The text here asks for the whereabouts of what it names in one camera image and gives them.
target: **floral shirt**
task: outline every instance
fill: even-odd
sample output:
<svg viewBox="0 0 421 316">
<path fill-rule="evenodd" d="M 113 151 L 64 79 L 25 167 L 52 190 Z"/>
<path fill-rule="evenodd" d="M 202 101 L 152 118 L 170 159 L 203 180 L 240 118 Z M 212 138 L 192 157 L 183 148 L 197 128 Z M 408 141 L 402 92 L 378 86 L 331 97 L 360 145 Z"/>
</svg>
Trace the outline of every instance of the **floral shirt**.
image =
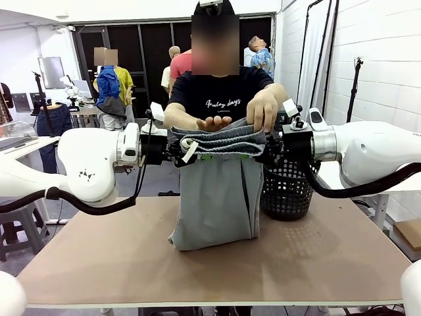
<svg viewBox="0 0 421 316">
<path fill-rule="evenodd" d="M 251 59 L 251 65 L 262 68 L 272 79 L 275 73 L 275 60 L 267 48 L 261 49 Z"/>
</svg>

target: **yellow shirt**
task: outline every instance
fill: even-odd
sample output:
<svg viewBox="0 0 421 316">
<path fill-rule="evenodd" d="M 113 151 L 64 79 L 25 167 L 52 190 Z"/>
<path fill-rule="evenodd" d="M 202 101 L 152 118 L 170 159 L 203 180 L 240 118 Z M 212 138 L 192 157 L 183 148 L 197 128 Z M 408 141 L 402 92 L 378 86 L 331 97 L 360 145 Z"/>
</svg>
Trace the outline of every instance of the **yellow shirt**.
<svg viewBox="0 0 421 316">
<path fill-rule="evenodd" d="M 114 71 L 117 75 L 118 81 L 120 82 L 120 100 L 124 103 L 124 105 L 128 105 L 126 93 L 127 89 L 133 86 L 132 77 L 130 76 L 127 69 L 117 67 L 114 69 Z"/>
</svg>

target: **black t-shirt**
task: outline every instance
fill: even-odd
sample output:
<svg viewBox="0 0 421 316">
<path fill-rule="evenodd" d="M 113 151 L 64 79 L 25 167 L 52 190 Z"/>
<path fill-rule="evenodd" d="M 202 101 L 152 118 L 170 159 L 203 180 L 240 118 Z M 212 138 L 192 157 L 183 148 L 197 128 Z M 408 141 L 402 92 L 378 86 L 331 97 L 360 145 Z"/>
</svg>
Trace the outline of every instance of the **black t-shirt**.
<svg viewBox="0 0 421 316">
<path fill-rule="evenodd" d="M 274 81 L 262 69 L 241 66 L 238 76 L 217 78 L 195 76 L 185 72 L 172 88 L 170 103 L 180 103 L 186 113 L 200 119 L 231 117 L 232 121 L 246 116 L 247 104 L 256 93 Z"/>
</svg>

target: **desk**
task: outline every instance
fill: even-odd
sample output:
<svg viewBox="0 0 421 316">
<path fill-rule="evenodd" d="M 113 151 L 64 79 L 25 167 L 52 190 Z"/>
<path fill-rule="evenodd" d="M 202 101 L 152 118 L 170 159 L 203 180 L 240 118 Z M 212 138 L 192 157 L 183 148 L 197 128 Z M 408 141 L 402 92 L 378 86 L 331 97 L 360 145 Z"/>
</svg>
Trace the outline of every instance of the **desk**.
<svg viewBox="0 0 421 316">
<path fill-rule="evenodd" d="M 38 149 L 45 147 L 47 145 L 51 145 L 53 143 L 56 143 L 60 140 L 60 136 L 56 137 L 49 137 L 49 136 L 40 136 L 36 140 L 32 140 L 31 142 L 28 142 L 25 144 L 25 146 L 19 147 L 19 148 L 10 148 L 8 150 L 4 150 L 1 153 L 4 153 L 8 157 L 11 157 L 15 160 L 20 160 L 21 163 L 24 165 L 33 168 L 32 160 L 31 160 L 31 153 L 34 151 L 37 151 Z M 56 224 L 56 219 L 50 219 L 50 216 L 48 215 L 47 205 L 45 204 L 44 199 L 39 199 L 35 202 L 35 205 L 38 208 L 39 213 L 42 216 L 42 219 L 44 220 L 45 224 Z M 61 224 L 66 224 L 68 220 L 63 219 L 60 220 Z"/>
<path fill-rule="evenodd" d="M 98 110 L 96 107 L 81 107 L 78 112 L 70 112 L 75 127 L 86 127 L 85 119 L 93 121 L 92 127 L 99 127 L 97 118 Z"/>
<path fill-rule="evenodd" d="M 300 221 L 262 216 L 256 240 L 188 252 L 167 241 L 179 202 L 140 197 L 112 215 L 79 212 L 18 276 L 29 307 L 402 302 L 410 261 L 349 199 L 314 194 Z"/>
<path fill-rule="evenodd" d="M 318 179 L 328 188 L 333 190 L 344 189 L 339 177 L 339 163 L 337 161 L 329 161 L 322 163 L 318 172 Z M 417 173 L 408 180 L 376 195 L 377 204 L 374 213 L 374 222 L 383 229 L 386 219 L 387 203 L 389 194 L 401 192 L 421 192 L 421 173 Z"/>
</svg>

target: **hand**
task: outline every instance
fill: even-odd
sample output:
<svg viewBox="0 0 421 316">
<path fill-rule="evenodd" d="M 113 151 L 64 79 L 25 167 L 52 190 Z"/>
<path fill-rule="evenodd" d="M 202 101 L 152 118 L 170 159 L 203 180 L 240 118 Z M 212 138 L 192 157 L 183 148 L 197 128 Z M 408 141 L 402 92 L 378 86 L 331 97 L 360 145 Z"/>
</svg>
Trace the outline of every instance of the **hand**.
<svg viewBox="0 0 421 316">
<path fill-rule="evenodd" d="M 247 105 L 247 123 L 254 125 L 255 132 L 263 128 L 265 133 L 273 129 L 278 114 L 278 102 L 272 92 L 259 91 Z"/>
<path fill-rule="evenodd" d="M 196 124 L 200 130 L 205 132 L 217 132 L 227 127 L 232 121 L 230 117 L 208 117 L 206 120 L 198 119 Z"/>
</svg>

